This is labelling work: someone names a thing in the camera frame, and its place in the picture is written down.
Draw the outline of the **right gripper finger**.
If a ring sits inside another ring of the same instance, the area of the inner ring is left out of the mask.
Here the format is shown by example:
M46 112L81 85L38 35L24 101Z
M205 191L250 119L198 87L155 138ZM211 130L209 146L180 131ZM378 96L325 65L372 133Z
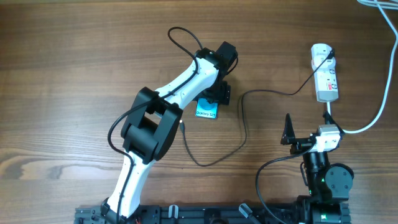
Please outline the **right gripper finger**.
M289 145L289 144L293 144L294 142L295 142L294 128L293 128L290 114L287 113L285 116L284 131L282 133L280 143L282 145Z
M342 128L336 123L336 121L332 118L332 116L331 116L331 114L330 114L329 112L325 111L324 114L323 114L323 118L324 118L324 120L325 120L325 124L332 124L332 125L335 125L335 126L338 128L340 134L344 134L344 133L345 133L345 132L343 131L343 129L342 129Z

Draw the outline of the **turquoise Galaxy S25 smartphone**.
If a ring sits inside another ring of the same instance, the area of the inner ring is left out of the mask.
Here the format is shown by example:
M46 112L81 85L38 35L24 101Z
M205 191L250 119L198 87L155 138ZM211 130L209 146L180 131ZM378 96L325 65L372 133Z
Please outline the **turquoise Galaxy S25 smartphone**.
M218 114L218 104L209 103L204 98L199 98L197 101L197 108L195 112L196 117L216 119Z

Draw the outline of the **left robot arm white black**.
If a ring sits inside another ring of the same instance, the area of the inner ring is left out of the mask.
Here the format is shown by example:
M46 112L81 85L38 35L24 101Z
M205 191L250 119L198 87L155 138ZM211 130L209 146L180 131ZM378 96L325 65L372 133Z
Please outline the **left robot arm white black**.
M108 131L109 146L124 157L114 192L101 205L109 223L126 223L138 209L150 169L170 149L191 101L229 104L231 87L224 78L238 64L236 47L228 42L217 50L201 46L189 56L191 64L176 79L156 90L142 88Z

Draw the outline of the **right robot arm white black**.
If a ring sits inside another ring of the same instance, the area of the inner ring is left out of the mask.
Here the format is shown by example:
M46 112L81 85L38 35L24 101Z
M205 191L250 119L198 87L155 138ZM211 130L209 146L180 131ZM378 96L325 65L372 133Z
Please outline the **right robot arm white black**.
M307 138L295 135L289 114L280 140L290 146L290 155L266 162L257 170L256 193L265 210L266 219L274 223L350 223L348 204L353 186L354 172L342 163L330 163L328 153L339 148L345 135L329 112L323 114L325 124L320 125ZM259 176L267 166L276 162L301 157L300 172L308 195L299 195L288 205L268 206L261 195Z

